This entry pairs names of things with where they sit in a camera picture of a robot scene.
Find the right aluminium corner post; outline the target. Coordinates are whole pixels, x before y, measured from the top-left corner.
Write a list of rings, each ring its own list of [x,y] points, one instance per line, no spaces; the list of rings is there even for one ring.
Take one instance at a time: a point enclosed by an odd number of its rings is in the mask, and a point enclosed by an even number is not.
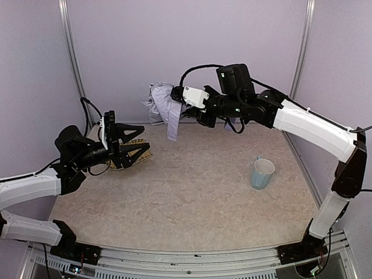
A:
[[[315,6],[316,6],[315,0],[307,1],[299,54],[298,54],[294,77],[292,80],[291,89],[289,93],[289,96],[292,99],[296,98],[298,90],[299,90],[299,86],[301,83],[303,68],[305,66],[305,61],[306,61],[307,48],[308,48],[310,36],[311,36]]]

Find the woven bamboo tray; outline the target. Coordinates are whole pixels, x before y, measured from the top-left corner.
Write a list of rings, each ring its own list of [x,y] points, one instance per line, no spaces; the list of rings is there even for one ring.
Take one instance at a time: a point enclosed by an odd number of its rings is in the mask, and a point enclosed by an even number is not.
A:
[[[127,169],[136,163],[149,159],[152,156],[150,147],[146,147],[146,145],[149,145],[149,142],[143,138],[132,139],[126,143],[124,143],[122,140],[119,140],[119,147],[121,149],[127,149],[132,145],[137,148],[127,151],[127,156],[124,160],[124,163],[121,163],[119,167],[117,167],[112,160],[106,162],[106,165],[110,170]]]

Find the light blue mug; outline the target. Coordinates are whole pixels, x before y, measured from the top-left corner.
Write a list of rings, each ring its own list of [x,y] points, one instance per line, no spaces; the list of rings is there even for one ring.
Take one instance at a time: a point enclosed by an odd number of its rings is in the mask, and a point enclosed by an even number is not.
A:
[[[276,167],[272,161],[258,156],[253,164],[253,172],[251,175],[252,188],[256,190],[266,188],[275,170]]]

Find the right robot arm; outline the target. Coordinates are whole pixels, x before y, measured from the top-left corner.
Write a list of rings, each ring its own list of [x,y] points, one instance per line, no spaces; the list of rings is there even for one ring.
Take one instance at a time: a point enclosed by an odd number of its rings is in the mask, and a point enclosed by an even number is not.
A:
[[[302,240],[278,247],[283,263],[329,252],[325,237],[345,213],[350,200],[362,190],[367,163],[364,130],[329,120],[269,85],[256,94],[256,80],[251,79],[245,64],[217,67],[216,73],[221,92],[207,85],[203,90],[194,90],[190,102],[208,118],[239,118],[242,124],[253,120],[307,140],[338,159],[335,180]]]

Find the lavender folding umbrella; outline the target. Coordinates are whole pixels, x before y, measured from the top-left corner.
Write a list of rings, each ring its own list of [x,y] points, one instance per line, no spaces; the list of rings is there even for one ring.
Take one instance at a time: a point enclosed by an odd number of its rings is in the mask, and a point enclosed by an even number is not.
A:
[[[167,139],[178,140],[179,122],[185,116],[183,113],[190,106],[173,100],[170,96],[174,85],[172,83],[157,82],[149,85],[149,97],[143,104],[149,110],[151,125],[165,124]]]

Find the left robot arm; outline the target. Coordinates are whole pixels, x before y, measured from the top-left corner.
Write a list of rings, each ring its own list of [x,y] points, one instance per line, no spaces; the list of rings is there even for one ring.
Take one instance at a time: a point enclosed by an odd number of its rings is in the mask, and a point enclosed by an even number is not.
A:
[[[7,208],[42,198],[70,194],[86,179],[93,166],[114,163],[118,169],[131,167],[150,144],[130,144],[145,131],[143,126],[107,124],[100,141],[84,137],[75,125],[64,128],[55,145],[60,158],[47,168],[21,177],[1,180],[1,239],[38,242],[51,247],[51,254],[77,257],[81,254],[76,235],[63,221],[41,221],[7,212]]]

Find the left aluminium corner post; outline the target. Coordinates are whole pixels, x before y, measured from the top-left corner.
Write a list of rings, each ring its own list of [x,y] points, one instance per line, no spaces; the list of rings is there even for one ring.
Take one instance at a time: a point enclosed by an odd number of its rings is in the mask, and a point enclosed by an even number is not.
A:
[[[87,97],[85,93],[85,88],[83,85],[83,80],[81,77],[80,68],[78,65],[78,59],[76,55],[76,50],[74,47],[73,33],[71,29],[71,23],[69,18],[69,9],[67,0],[58,0],[59,14],[62,22],[64,37],[67,45],[67,53],[69,56],[69,61],[71,69],[73,72],[74,81],[77,87],[77,92],[79,97]]]

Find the aluminium corner post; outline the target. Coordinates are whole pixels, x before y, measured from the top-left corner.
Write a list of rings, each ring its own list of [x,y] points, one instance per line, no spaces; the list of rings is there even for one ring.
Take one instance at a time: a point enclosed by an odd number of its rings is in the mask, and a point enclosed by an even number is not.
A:
[[[299,86],[301,83],[303,68],[305,66],[305,61],[306,61],[307,48],[308,48],[310,36],[311,36],[315,6],[316,6],[315,0],[307,1],[299,54],[298,54],[294,77],[292,80],[291,89],[289,93],[289,96],[292,99],[296,98],[298,90],[299,90]]]
[[[74,47],[73,33],[71,29],[71,23],[69,18],[69,9],[67,0],[58,0],[59,14],[62,22],[64,37],[67,45],[67,53],[69,56],[69,61],[71,69],[73,72],[74,81],[77,87],[77,92],[79,97],[87,97],[85,93],[85,88],[83,85],[83,80],[81,77],[80,68],[78,65],[78,59],[76,55],[76,50]]]

